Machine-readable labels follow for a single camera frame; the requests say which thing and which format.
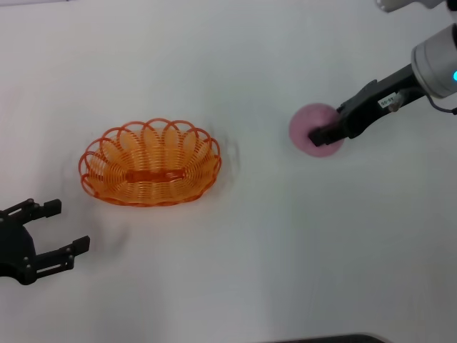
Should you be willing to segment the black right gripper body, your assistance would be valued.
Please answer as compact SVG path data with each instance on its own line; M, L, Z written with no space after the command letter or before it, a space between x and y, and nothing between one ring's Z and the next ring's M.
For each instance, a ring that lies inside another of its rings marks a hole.
M380 81L373 80L339 108L338 137L353 139L390 113L388 106L400 91L420 88L409 64Z

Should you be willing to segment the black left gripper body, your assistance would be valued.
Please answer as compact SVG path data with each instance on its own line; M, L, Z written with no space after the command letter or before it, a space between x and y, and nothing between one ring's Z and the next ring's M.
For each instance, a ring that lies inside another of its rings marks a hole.
M25 228L29 214L1 211L1 277L15 279L22 285L36 281L34 241Z

